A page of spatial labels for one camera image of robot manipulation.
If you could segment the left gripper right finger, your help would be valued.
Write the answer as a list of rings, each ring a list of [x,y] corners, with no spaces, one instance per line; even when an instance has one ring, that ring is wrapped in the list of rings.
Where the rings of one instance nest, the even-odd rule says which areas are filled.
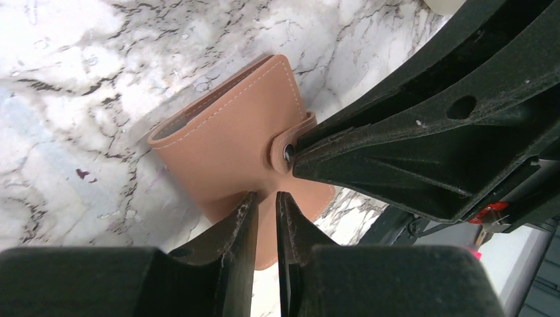
[[[454,246],[341,246],[276,198],[283,316],[502,316],[479,260]]]

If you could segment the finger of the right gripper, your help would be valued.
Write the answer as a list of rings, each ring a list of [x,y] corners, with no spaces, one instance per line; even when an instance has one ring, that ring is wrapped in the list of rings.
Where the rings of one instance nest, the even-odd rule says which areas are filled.
[[[442,92],[509,44],[551,1],[466,1],[411,58],[298,140],[303,151],[349,128],[374,124]]]
[[[303,151],[298,178],[438,221],[512,223],[559,191],[559,67],[482,65],[431,98]]]

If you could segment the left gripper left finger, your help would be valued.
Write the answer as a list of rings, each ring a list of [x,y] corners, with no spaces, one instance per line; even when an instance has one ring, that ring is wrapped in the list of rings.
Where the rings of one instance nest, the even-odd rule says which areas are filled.
[[[2,316],[249,316],[258,200],[170,251],[25,247],[1,253]]]

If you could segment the brown leather card holder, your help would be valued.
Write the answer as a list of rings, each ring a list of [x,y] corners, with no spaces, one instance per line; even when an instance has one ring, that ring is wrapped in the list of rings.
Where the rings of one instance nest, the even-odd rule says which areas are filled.
[[[258,195],[255,268],[277,261],[275,199],[289,192],[315,221],[335,188],[293,176],[298,138],[317,124],[286,56],[256,60],[159,124],[147,142],[211,223]]]

